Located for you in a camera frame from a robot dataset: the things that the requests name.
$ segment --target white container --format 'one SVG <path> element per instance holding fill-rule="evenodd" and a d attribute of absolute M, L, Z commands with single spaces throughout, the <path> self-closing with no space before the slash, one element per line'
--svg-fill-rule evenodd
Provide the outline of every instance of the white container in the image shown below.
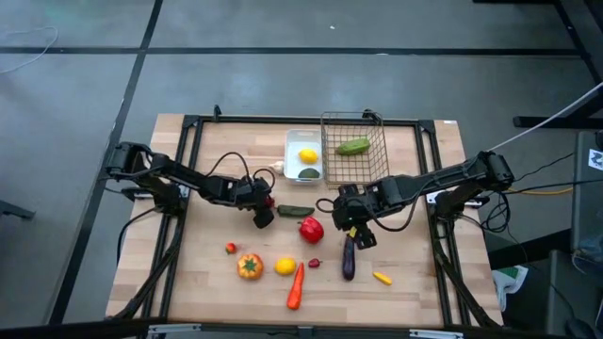
<path fill-rule="evenodd" d="M 285 141 L 285 163 L 284 175 L 290 183 L 297 184 L 317 184 L 322 180 L 322 146 L 319 130 L 288 130 Z M 318 154 L 318 160 L 315 164 L 304 164 L 300 159 L 301 150 L 310 149 Z M 302 170 L 314 169 L 320 175 L 318 178 L 300 179 L 298 175 Z"/>

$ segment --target lemon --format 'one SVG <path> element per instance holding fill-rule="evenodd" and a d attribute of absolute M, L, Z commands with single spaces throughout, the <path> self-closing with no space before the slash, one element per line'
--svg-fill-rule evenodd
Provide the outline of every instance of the lemon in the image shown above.
<path fill-rule="evenodd" d="M 300 151 L 300 159 L 306 164 L 314 164 L 318 160 L 318 154 L 314 150 L 303 149 Z"/>
<path fill-rule="evenodd" d="M 295 272 L 295 260 L 291 258 L 281 258 L 274 264 L 274 270 L 280 275 L 289 275 Z"/>

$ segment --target carrot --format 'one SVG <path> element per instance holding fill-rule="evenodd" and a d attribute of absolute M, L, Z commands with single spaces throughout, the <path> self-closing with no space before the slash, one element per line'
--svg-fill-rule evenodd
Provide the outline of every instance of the carrot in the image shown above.
<path fill-rule="evenodd" d="M 291 286 L 291 292 L 289 292 L 289 298 L 286 299 L 286 307 L 291 310 L 297 310 L 300 308 L 302 303 L 302 285 L 303 285 L 303 263 L 298 267 L 298 271 L 295 273 L 295 280 L 293 286 Z"/>

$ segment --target metal wire basket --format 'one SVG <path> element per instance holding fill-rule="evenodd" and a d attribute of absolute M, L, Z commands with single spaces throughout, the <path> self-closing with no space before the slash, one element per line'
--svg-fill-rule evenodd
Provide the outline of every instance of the metal wire basket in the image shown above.
<path fill-rule="evenodd" d="M 367 184 L 389 175 L 383 119 L 377 112 L 324 112 L 320 116 L 322 168 L 329 188 Z M 344 142 L 366 137 L 370 148 L 357 155 L 339 155 Z"/>

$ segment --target wooden tabletop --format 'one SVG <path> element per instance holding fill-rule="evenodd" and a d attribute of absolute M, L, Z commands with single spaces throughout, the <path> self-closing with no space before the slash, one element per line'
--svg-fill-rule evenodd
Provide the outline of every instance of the wooden tabletop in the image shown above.
<path fill-rule="evenodd" d="M 183 115 L 159 115 L 151 140 L 151 148 L 174 157 Z M 442 163 L 450 166 L 464 160 L 463 144 L 455 121 L 436 121 L 437 139 Z M 282 160 L 285 133 L 289 129 L 319 129 L 317 125 L 205 123 L 197 170 L 211 169 L 224 153 L 241 153 L 250 171 Z M 188 138 L 192 142 L 192 132 Z M 414 130 L 409 127 L 385 127 L 390 173 L 419 174 Z M 429 141 L 425 137 L 426 153 Z M 188 163 L 190 146 L 185 151 Z M 217 173 L 241 176 L 240 160 L 227 157 Z M 293 186 L 278 177 L 272 196 L 277 204 L 314 206 L 318 198 L 336 197 L 336 190 L 319 186 Z M 132 215 L 152 207 L 151 201 L 136 202 Z M 383 219 L 390 227 L 399 226 L 408 217 L 407 208 Z M 471 209 L 466 214 L 477 218 Z M 419 200 L 410 226 L 400 233 L 389 233 L 376 225 L 371 230 L 378 246 L 356 251 L 356 275 L 346 282 L 341 277 L 341 255 L 344 233 L 333 225 L 330 215 L 317 211 L 314 215 L 325 229 L 318 245 L 300 239 L 297 220 L 279 218 L 265 229 L 253 225 L 253 212 L 209 204 L 192 194 L 180 251 L 175 284 L 171 297 L 170 321 L 220 322 L 235 324 L 293 324 L 331 326 L 438 327 L 442 325 L 437 282 L 433 267 L 427 213 Z M 160 215 L 150 215 L 130 226 L 125 237 L 113 289 L 106 308 L 116 314 L 134 296 L 147 278 Z M 481 230 L 458 220 L 456 241 L 463 268 L 464 281 L 480 305 L 495 321 L 502 323 L 495 287 Z M 224 245 L 234 242 L 236 255 L 227 255 Z M 240 254 L 257 253 L 265 271 L 258 281 L 244 281 L 236 274 Z M 292 257 L 307 263 L 312 258 L 322 261 L 320 268 L 306 265 L 301 308 L 290 311 L 285 301 L 293 276 L 277 275 L 273 266 L 280 257 Z M 390 286 L 378 282 L 373 271 L 393 279 Z M 152 315 L 158 313 L 163 280 L 158 283 Z M 454 288 L 448 282 L 453 319 L 459 323 Z"/>

